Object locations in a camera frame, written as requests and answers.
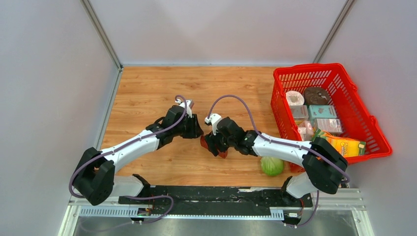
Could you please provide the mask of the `red paper box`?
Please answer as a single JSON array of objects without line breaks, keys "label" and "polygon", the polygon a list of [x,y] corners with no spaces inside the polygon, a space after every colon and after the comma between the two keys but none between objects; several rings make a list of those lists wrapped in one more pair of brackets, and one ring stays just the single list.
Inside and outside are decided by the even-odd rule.
[{"label": "red paper box", "polygon": [[229,146],[220,134],[214,135],[209,133],[200,137],[200,144],[214,156],[225,159],[228,155]]}]

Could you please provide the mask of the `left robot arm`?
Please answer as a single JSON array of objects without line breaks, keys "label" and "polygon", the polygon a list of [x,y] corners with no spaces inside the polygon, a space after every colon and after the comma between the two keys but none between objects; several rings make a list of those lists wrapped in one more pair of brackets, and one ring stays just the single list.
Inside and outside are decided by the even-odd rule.
[{"label": "left robot arm", "polygon": [[196,139],[202,135],[197,114],[184,104],[174,105],[133,138],[110,148],[85,150],[70,179],[69,190],[93,206],[109,197],[121,196],[131,196],[144,204],[150,198],[150,190],[143,182],[138,177],[117,177],[116,173],[137,158],[171,143],[174,137]]}]

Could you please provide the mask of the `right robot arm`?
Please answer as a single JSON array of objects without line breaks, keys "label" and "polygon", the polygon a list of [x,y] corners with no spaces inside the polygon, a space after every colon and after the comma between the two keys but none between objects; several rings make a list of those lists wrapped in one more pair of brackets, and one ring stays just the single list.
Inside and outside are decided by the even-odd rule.
[{"label": "right robot arm", "polygon": [[201,145],[214,156],[225,157],[228,149],[234,148],[242,155],[273,157],[302,167],[304,173],[289,177],[281,188],[280,199],[287,206],[315,191],[335,194],[348,167],[347,160],[324,138],[293,141],[245,131],[218,114],[205,118],[205,124],[212,131],[201,138]]}]

